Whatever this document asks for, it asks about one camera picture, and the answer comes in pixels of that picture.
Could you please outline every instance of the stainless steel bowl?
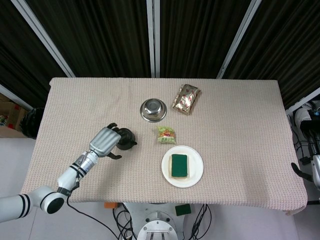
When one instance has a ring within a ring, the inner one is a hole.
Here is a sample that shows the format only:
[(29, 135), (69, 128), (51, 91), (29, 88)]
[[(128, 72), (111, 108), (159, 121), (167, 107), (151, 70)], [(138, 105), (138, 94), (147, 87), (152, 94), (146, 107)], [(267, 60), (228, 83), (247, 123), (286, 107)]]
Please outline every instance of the stainless steel bowl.
[(144, 120), (156, 123), (164, 119), (167, 114), (167, 106), (157, 98), (144, 101), (140, 107), (140, 114)]

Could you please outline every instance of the gold wrapper package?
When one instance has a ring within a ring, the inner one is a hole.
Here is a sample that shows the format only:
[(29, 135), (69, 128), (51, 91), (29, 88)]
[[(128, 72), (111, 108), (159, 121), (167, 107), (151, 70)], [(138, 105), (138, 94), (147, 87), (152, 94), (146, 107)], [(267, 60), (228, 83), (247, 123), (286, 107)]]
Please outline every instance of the gold wrapper package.
[(172, 107), (183, 114), (189, 115), (199, 93), (199, 88), (183, 84), (173, 101)]

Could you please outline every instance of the beige tablecloth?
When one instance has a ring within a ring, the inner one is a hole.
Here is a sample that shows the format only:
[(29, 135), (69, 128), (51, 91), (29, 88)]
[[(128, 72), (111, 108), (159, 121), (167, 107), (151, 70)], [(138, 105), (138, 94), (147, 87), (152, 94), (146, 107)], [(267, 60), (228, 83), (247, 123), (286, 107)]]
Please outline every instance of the beige tablecloth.
[[(172, 109), (181, 84), (199, 87), (192, 115)], [(292, 133), (275, 80), (174, 78), (54, 78), (22, 192), (57, 178), (101, 128), (129, 128), (138, 145), (116, 147), (119, 160), (100, 158), (72, 194), (74, 202), (210, 203), (278, 210), (303, 209), (307, 193), (292, 171)], [(163, 100), (167, 116), (140, 116), (148, 98)], [(204, 173), (189, 188), (166, 181), (161, 161), (170, 144), (157, 142), (156, 126), (175, 129), (178, 145), (202, 156)]]

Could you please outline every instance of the white plate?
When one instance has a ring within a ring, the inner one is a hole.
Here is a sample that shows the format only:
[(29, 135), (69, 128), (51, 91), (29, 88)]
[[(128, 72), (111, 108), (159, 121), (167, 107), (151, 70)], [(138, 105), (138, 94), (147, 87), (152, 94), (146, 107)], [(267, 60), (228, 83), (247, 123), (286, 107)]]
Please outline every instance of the white plate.
[[(188, 156), (188, 177), (173, 178), (169, 176), (169, 159), (172, 154), (185, 154)], [(162, 158), (162, 173), (165, 179), (178, 188), (188, 188), (195, 185), (204, 173), (204, 162), (200, 154), (189, 146), (175, 146), (169, 149)]]

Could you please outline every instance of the black curtain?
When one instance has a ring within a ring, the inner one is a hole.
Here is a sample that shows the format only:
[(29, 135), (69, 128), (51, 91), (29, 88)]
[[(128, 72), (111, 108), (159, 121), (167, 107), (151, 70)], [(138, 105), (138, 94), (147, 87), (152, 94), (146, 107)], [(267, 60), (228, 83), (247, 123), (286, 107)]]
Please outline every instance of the black curtain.
[(145, 0), (27, 0), (77, 77), (150, 73)]
[(66, 75), (9, 0), (0, 1), (0, 84), (44, 107), (53, 77)]
[(160, 76), (216, 78), (250, 0), (161, 0)]
[(264, 0), (223, 78), (278, 80), (290, 107), (320, 87), (320, 1)]

